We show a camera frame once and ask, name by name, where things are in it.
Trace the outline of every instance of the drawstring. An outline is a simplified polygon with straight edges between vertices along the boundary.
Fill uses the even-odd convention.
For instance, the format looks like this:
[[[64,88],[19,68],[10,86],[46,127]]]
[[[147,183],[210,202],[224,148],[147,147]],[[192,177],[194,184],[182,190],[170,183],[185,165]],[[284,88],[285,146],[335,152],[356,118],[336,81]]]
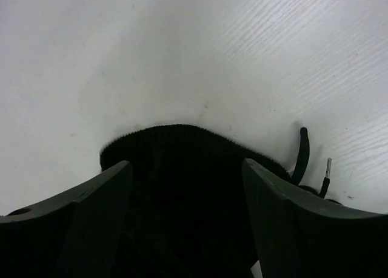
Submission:
[[[327,159],[326,175],[323,179],[320,192],[317,192],[315,189],[309,186],[299,185],[307,169],[307,164],[309,163],[309,158],[310,158],[310,141],[309,141],[309,135],[307,134],[307,128],[302,127],[300,134],[301,134],[301,140],[299,144],[298,158],[296,160],[295,170],[290,179],[290,183],[318,197],[325,198],[327,190],[330,185],[330,169],[332,166],[332,159],[331,158]],[[337,201],[334,201],[331,199],[327,199],[327,200],[340,204]]]

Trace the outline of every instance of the black drawstring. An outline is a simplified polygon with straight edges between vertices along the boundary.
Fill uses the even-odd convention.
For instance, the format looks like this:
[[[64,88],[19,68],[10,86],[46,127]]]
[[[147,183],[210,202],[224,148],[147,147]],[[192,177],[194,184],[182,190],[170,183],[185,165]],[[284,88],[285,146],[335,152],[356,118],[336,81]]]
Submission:
[[[307,169],[307,164],[309,163],[310,158],[310,141],[309,141],[309,135],[307,133],[307,128],[302,127],[301,131],[301,140],[299,144],[299,152],[298,152],[298,158],[296,160],[295,170],[292,174],[292,177],[290,179],[290,183],[298,186],[299,188],[306,190],[318,197],[325,198],[327,190],[330,185],[330,168],[332,165],[332,159],[329,158],[327,160],[327,167],[326,167],[326,176],[323,179],[322,187],[320,192],[317,192],[315,189],[305,186],[305,185],[299,185],[301,183],[301,180],[304,176],[304,173]],[[328,201],[338,203],[337,201],[327,199]]]

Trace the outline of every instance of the white surface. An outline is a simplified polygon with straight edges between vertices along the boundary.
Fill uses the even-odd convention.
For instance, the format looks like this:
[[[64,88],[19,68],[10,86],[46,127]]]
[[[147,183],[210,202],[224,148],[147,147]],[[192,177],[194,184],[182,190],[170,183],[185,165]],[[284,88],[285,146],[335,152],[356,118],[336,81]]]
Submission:
[[[388,212],[388,0],[0,0],[0,213],[99,172],[130,129],[198,124]]]

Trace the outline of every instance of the black fabric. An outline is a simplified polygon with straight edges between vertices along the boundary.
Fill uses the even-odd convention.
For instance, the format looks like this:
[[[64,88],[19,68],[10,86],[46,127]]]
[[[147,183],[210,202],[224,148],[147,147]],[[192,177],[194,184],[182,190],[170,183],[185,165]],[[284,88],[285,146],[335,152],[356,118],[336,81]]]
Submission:
[[[241,174],[245,158],[298,185],[309,160],[307,129],[292,177],[270,158],[190,125],[151,127],[106,146],[102,170],[127,160],[134,174],[112,277],[251,275],[257,254]]]

